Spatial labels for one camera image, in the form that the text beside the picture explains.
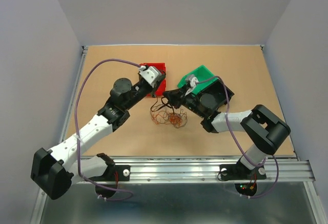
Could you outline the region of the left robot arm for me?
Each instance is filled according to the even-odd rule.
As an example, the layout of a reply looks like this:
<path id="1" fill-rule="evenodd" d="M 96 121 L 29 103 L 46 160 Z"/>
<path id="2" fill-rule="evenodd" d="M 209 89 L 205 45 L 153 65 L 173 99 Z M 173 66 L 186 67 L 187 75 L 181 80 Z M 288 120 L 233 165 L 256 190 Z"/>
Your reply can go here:
<path id="1" fill-rule="evenodd" d="M 150 67 L 140 70 L 139 81 L 132 84 L 119 78 L 110 91 L 105 105 L 71 137 L 46 150 L 38 149 L 33 156 L 31 179 L 52 199 L 62 197 L 72 184 L 90 177 L 108 180 L 114 175 L 114 161 L 99 154 L 85 162 L 81 171 L 80 156 L 102 138 L 115 132 L 129 118 L 129 110 L 148 94 L 154 94 L 165 74 Z"/>

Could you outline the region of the green plastic bin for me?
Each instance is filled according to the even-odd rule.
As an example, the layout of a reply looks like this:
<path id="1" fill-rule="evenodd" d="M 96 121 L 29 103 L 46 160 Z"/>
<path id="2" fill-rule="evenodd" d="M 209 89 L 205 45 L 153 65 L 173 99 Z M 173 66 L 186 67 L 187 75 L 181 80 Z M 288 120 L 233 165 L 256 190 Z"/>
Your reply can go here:
<path id="1" fill-rule="evenodd" d="M 214 74 L 206 66 L 201 65 L 198 68 L 194 69 L 193 71 L 189 72 L 187 75 L 185 75 L 179 81 L 179 83 L 177 84 L 177 87 L 182 88 L 183 85 L 185 85 L 187 83 L 187 78 L 190 75 L 195 77 L 197 82 L 200 82 L 200 84 L 197 84 L 192 91 L 192 93 L 195 95 L 199 94 L 201 91 L 203 91 L 205 88 L 207 88 L 210 84 L 212 84 L 216 80 L 218 80 L 218 78 L 214 77 Z"/>

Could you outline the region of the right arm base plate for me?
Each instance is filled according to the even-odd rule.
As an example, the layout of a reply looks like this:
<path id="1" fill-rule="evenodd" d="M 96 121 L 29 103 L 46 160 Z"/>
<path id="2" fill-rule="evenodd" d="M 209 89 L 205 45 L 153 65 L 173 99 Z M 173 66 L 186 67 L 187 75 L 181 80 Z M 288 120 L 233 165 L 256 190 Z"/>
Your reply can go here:
<path id="1" fill-rule="evenodd" d="M 238 164 L 223 164 L 219 167 L 219 172 L 217 174 L 217 179 L 219 181 L 229 181 L 229 180 L 251 180 L 251 179 L 266 179 L 266 173 L 261 174 L 259 169 L 249 170 L 244 165 Z"/>

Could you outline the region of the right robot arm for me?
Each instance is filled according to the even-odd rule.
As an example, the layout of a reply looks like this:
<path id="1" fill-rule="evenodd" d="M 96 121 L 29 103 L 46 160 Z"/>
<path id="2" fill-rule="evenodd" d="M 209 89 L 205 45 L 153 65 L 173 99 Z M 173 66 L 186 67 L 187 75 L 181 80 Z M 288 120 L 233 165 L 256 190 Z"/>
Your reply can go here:
<path id="1" fill-rule="evenodd" d="M 247 178 L 261 167 L 263 160 L 274 155 L 289 136 L 290 127 L 264 105 L 239 113 L 219 112 L 218 108 L 229 101 L 228 97 L 215 91 L 187 93 L 183 89 L 165 91 L 163 96 L 170 106 L 184 106 L 202 118 L 201 125 L 209 133 L 245 132 L 252 146 L 235 165 L 223 171 L 222 179 Z"/>

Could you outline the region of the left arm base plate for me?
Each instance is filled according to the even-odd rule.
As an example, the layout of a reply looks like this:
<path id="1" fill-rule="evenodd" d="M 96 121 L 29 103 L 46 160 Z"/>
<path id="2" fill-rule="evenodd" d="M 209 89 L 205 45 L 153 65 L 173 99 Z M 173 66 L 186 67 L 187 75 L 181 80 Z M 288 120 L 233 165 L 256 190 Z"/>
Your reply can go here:
<path id="1" fill-rule="evenodd" d="M 130 165 L 108 166 L 100 176 L 92 177 L 94 181 L 129 181 L 131 167 Z"/>

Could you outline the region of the black plastic bin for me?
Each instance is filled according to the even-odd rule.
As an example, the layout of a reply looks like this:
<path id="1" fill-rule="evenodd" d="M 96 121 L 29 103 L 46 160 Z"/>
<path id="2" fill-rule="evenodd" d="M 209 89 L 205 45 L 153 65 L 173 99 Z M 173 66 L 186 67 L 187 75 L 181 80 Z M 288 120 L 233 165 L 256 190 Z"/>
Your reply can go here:
<path id="1" fill-rule="evenodd" d="M 197 85 L 193 91 L 196 98 L 194 112 L 203 118 L 217 112 L 220 107 L 228 103 L 225 89 L 230 101 L 235 93 L 224 87 L 222 81 L 218 79 Z"/>

